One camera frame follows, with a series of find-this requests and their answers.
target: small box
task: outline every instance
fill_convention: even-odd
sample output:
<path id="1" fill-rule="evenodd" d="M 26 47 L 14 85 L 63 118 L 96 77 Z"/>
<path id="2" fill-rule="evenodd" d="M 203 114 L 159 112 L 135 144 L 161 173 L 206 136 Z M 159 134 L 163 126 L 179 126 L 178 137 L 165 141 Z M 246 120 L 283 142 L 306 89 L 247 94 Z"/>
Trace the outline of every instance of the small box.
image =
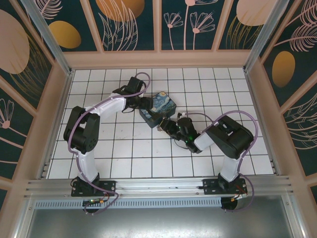
<path id="1" fill-rule="evenodd" d="M 163 117 L 169 118 L 175 114 L 176 104 L 165 92 L 160 92 L 153 96 L 153 107 L 150 110 L 139 110 L 141 117 L 153 128 L 159 125 Z"/>

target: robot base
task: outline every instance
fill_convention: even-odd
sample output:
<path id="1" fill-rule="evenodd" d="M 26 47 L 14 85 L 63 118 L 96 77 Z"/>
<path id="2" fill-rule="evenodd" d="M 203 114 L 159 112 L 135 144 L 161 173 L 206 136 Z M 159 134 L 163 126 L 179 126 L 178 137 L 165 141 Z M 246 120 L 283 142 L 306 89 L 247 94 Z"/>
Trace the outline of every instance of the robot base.
<path id="1" fill-rule="evenodd" d="M 104 193 L 100 190 L 97 190 L 90 186 L 85 181 L 81 180 L 79 177 L 75 178 L 76 180 L 72 183 L 72 197 L 104 197 Z M 100 181 L 99 174 L 96 179 L 92 182 L 92 184 L 108 191 L 115 192 L 115 181 Z"/>
<path id="2" fill-rule="evenodd" d="M 217 178 L 214 179 L 204 179 L 203 186 L 199 187 L 199 189 L 204 190 L 205 195 L 236 195 L 244 191 L 244 193 L 248 193 L 246 181 L 243 178 L 236 178 L 234 181 L 234 185 L 228 188 L 227 190 L 223 190 L 219 186 L 219 180 Z"/>

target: black mounting plate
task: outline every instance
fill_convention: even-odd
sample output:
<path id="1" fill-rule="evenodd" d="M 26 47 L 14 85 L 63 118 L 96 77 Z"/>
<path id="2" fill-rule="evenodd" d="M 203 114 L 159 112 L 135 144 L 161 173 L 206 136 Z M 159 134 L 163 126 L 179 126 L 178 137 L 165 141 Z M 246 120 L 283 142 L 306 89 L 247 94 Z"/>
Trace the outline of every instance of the black mounting plate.
<path id="1" fill-rule="evenodd" d="M 116 182 L 111 180 L 107 181 L 99 181 L 98 187 L 115 192 L 115 184 Z M 110 197 L 114 196 L 113 193 L 108 193 Z M 72 197 L 103 197 L 104 193 L 100 190 L 96 190 L 95 192 L 92 189 L 88 190 L 82 190 L 80 183 L 78 181 L 73 182 L 72 191 L 71 191 Z"/>
<path id="2" fill-rule="evenodd" d="M 205 195 L 230 195 L 232 194 L 233 196 L 235 194 L 241 193 L 241 191 L 237 188 L 239 186 L 240 189 L 245 191 L 245 193 L 248 193 L 247 186 L 246 186 L 246 181 L 244 178 L 239 178 L 236 180 L 235 185 L 232 186 L 228 191 L 222 190 L 221 187 L 218 185 L 218 179 L 204 179 L 203 180 L 203 188 L 204 189 L 204 194 Z"/>

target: flower illustration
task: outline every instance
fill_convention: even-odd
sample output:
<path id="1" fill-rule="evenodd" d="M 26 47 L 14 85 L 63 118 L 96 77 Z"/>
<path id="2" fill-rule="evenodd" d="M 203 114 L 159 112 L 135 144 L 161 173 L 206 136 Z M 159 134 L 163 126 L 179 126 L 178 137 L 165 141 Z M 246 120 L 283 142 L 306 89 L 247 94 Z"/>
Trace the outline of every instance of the flower illustration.
<path id="1" fill-rule="evenodd" d="M 218 0 L 185 0 L 186 5 L 188 6 L 194 6 L 194 5 L 206 5 L 215 3 Z"/>
<path id="2" fill-rule="evenodd" d="M 197 18 L 197 12 L 190 14 L 190 23 L 194 32 L 194 42 L 193 49 L 195 49 L 195 37 L 196 34 L 202 32 L 213 31 L 215 29 L 215 25 L 212 24 L 213 18 L 212 13 L 201 13 Z"/>
<path id="3" fill-rule="evenodd" d="M 188 8 L 190 6 L 194 6 L 194 5 L 212 4 L 212 3 L 215 3 L 217 1 L 218 0 L 185 0 L 187 7 L 186 7 L 185 24 L 184 24 L 184 50 L 186 50 L 186 27 L 187 27 Z"/>
<path id="4" fill-rule="evenodd" d="M 165 20 L 167 27 L 168 27 L 169 40 L 170 40 L 170 45 L 172 46 L 172 50 L 174 50 L 174 47 L 173 47 L 170 29 L 173 27 L 182 26 L 184 24 L 184 22 L 181 21 L 181 19 L 182 18 L 180 17 L 179 13 L 172 13 L 171 15 L 169 15 L 169 13 L 164 14 L 164 20 Z"/>
<path id="5" fill-rule="evenodd" d="M 12 115 L 13 115 L 13 110 L 14 110 L 14 102 L 12 102 L 11 100 L 8 100 L 7 104 L 5 103 L 5 100 L 3 98 L 0 99 L 0 128 L 2 129 L 10 129 L 12 131 L 14 131 L 15 133 L 22 135 L 24 137 L 26 137 L 25 134 L 22 134 L 21 132 L 13 129 L 12 127 L 10 127 L 10 123 L 11 123 L 11 119 L 12 119 Z M 4 139 L 2 137 L 0 137 L 1 141 L 4 141 L 10 145 L 13 145 L 17 148 L 22 149 L 23 146 L 22 145 L 18 145 L 12 141 L 9 141 L 7 139 Z"/>
<path id="6" fill-rule="evenodd" d="M 7 105 L 3 98 L 0 99 L 0 128 L 8 129 L 12 118 L 14 103 L 8 100 Z"/>

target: grid floor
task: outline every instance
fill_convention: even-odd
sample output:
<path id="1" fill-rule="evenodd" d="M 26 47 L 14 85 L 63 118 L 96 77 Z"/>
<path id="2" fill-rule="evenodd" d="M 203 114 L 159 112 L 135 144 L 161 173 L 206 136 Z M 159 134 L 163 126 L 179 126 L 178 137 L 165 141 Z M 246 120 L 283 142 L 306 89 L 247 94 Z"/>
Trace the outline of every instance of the grid floor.
<path id="1" fill-rule="evenodd" d="M 47 178 L 67 179 L 77 176 L 77 166 L 63 132 L 71 109 L 87 107 L 105 99 L 137 72 L 152 76 L 152 85 L 145 96 L 166 92 L 177 104 L 177 112 L 203 112 L 216 119 L 231 110 L 243 110 L 257 118 L 249 88 L 241 68 L 147 68 L 77 70 L 69 92 Z M 140 75 L 141 80 L 147 77 Z M 231 117 L 253 134 L 252 121 L 240 114 Z M 209 124 L 201 115 L 190 115 L 195 129 Z M 101 178 L 165 178 L 213 176 L 220 172 L 223 153 L 216 145 L 200 154 L 176 146 L 165 132 L 151 129 L 136 110 L 117 113 L 101 120 L 95 161 Z M 241 173 L 246 175 L 273 174 L 261 133 L 245 157 Z"/>

